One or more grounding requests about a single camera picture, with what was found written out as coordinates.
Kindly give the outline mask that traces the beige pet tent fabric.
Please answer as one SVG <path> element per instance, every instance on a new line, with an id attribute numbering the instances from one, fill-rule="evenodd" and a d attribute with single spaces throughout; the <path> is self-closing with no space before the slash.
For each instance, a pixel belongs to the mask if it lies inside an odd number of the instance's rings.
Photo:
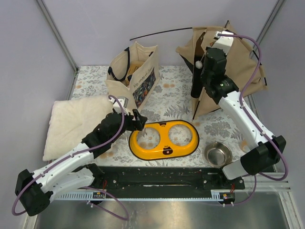
<path id="1" fill-rule="evenodd" d="M 196 61 L 203 61 L 206 47 L 210 47 L 216 42 L 214 34 L 224 30 L 235 33 L 234 28 L 228 21 L 222 26 L 193 27 L 193 36 L 185 46 L 176 48 L 176 52 L 182 57 L 187 67 L 192 72 L 191 100 L 193 118 L 213 112 L 220 107 L 212 101 L 199 82 L 199 69 L 196 68 Z M 252 73 L 256 68 L 256 61 L 250 58 L 250 54 L 257 56 L 245 40 L 235 38 L 233 47 L 228 53 L 226 74 L 231 78 L 240 90 L 244 88 Z"/>

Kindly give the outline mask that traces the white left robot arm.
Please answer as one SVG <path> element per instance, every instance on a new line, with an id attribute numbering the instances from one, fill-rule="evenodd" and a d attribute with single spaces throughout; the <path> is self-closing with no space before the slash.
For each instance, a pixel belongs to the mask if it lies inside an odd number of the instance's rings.
<path id="1" fill-rule="evenodd" d="M 18 174 L 15 202 L 20 202 L 24 213 L 35 216 L 58 196 L 78 188 L 99 188 L 103 176 L 92 164 L 125 131 L 141 131 L 147 122 L 138 110 L 132 113 L 112 112 L 87 134 L 70 152 L 33 172 L 25 169 Z"/>

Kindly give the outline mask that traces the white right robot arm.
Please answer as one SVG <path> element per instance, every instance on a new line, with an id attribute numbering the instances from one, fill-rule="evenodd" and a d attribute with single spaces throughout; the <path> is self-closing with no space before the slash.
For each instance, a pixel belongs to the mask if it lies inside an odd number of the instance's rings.
<path id="1" fill-rule="evenodd" d="M 203 56 L 201 83 L 210 98 L 219 105 L 245 137 L 250 151 L 240 159 L 222 169 L 217 176 L 218 186 L 227 189 L 234 179 L 246 175 L 262 174 L 263 170 L 282 161 L 286 164 L 283 151 L 286 140 L 283 136 L 275 136 L 250 110 L 235 82 L 225 73 L 227 55 L 238 35 L 217 31 L 215 43 L 206 48 Z"/>

